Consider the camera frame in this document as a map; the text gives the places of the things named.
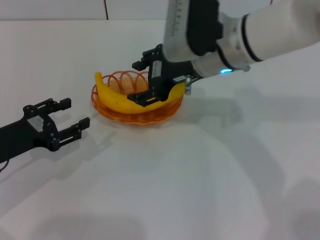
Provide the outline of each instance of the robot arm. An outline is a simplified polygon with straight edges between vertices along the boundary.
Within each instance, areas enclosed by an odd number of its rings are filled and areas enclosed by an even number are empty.
[[[281,0],[241,18],[219,12],[217,0],[170,0],[163,46],[132,67],[149,67],[149,91],[128,99],[146,106],[165,101],[174,85],[225,72],[320,42],[320,0]]]

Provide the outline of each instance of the orange basket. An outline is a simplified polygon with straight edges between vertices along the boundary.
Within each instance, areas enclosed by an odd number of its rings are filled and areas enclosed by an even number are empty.
[[[148,72],[138,73],[135,71],[116,71],[112,75],[103,77],[103,79],[107,79],[107,82],[104,82],[104,84],[114,91],[126,96],[147,91],[149,89],[147,78]],[[92,104],[101,115],[113,121],[138,126],[161,123],[169,119],[175,115],[179,109],[183,98],[184,96],[182,95],[180,98],[152,111],[137,114],[124,114],[114,111],[102,104],[99,100],[96,85],[94,85],[91,92]]]

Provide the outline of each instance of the white wall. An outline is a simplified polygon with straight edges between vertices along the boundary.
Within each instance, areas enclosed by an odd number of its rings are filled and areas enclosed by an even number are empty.
[[[220,0],[221,10],[240,17],[267,6],[270,0]],[[168,0],[106,0],[109,19],[161,20],[166,18]]]
[[[0,0],[0,20],[106,19],[104,0]]]

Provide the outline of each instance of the blue led light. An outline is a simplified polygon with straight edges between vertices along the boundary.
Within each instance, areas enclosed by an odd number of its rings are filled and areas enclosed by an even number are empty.
[[[221,74],[226,74],[226,73],[231,73],[232,70],[231,69],[223,69],[220,71]]]

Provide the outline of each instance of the white table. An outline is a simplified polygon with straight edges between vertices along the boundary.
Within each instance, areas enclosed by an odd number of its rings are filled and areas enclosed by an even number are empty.
[[[177,116],[131,127],[91,107],[94,74],[128,70],[163,21],[0,22],[0,125],[72,99],[0,174],[1,240],[320,239],[320,45],[194,84]]]

